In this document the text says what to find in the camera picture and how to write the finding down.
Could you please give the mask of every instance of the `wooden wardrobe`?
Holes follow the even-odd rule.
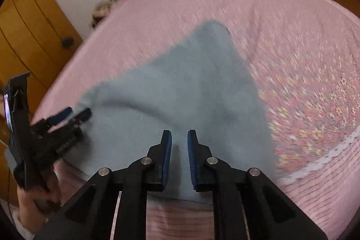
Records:
[[[73,40],[68,48],[63,46],[65,39]],[[81,42],[55,0],[5,0],[0,7],[0,85],[13,76],[31,73],[27,89],[30,119]],[[0,140],[8,144],[2,116]],[[0,198],[6,199],[8,168],[3,143],[0,145]],[[16,204],[16,184],[12,176],[10,179],[10,202]]]

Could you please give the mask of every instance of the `bed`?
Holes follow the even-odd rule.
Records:
[[[258,87],[280,188],[337,239],[360,206],[360,20],[331,0],[117,0],[46,94],[34,119],[146,64],[206,20],[230,31]],[[56,166],[65,201],[82,184]],[[213,239],[212,211],[149,201],[147,239]]]

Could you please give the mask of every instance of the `cable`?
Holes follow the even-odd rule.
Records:
[[[11,220],[13,222],[13,225],[15,227],[15,229],[17,230],[17,227],[15,225],[15,221],[14,221],[14,218],[13,218],[13,213],[11,212],[10,210],[10,202],[9,202],[9,197],[10,197],[10,169],[9,169],[9,174],[8,174],[8,196],[7,196],[7,202],[8,202],[8,209],[9,209],[9,213],[10,213],[10,217],[11,217]]]

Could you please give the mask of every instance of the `mattress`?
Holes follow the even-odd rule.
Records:
[[[277,185],[336,239],[360,206],[360,20],[332,0],[118,0],[34,120],[168,52],[206,20],[228,28],[254,79],[275,145]],[[56,168],[66,200],[83,182],[63,163]],[[149,200],[147,213],[147,239],[214,237],[209,208]]]

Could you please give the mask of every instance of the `pink bedsheet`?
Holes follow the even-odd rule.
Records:
[[[59,75],[35,120],[74,106],[86,90],[165,53],[210,19],[229,29],[258,87],[278,185],[336,239],[360,206],[360,20],[331,0],[120,0]],[[82,182],[57,169],[66,199]],[[211,211],[148,205],[148,239],[213,239]]]

